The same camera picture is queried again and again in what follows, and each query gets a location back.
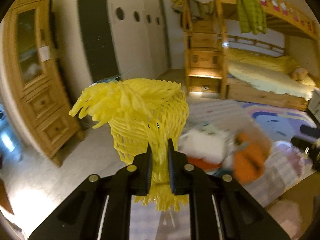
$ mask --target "paper sign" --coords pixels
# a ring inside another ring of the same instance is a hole
[[[40,61],[44,62],[46,60],[51,59],[50,57],[50,47],[44,46],[39,49]]]

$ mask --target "yellow foam net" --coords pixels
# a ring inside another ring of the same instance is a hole
[[[93,128],[109,123],[114,147],[126,165],[135,155],[152,149],[152,180],[147,196],[137,196],[143,205],[156,203],[159,211],[188,203],[188,196],[174,196],[169,185],[167,149],[172,138],[175,149],[189,114],[181,84],[135,78],[126,81],[98,83],[82,91],[69,114],[79,118],[87,114],[98,121]]]

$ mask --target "orange stuffed toy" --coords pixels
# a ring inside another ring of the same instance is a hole
[[[234,177],[241,184],[253,182],[263,174],[266,156],[258,144],[251,142],[247,133],[239,133],[236,141],[247,146],[244,145],[245,149],[240,146],[241,149],[235,152]]]

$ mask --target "yellow bedding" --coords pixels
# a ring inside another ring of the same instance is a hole
[[[297,61],[290,56],[272,57],[268,55],[259,55],[256,52],[243,49],[230,48],[228,59],[268,68],[285,74],[290,74],[299,67]]]
[[[289,94],[310,100],[315,85],[306,80],[304,85],[292,80],[289,75],[248,63],[228,60],[228,71],[235,78],[249,83],[253,88],[276,94]]]

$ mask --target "green jacket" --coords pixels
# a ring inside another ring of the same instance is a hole
[[[266,14],[258,0],[237,0],[241,33],[267,33]]]

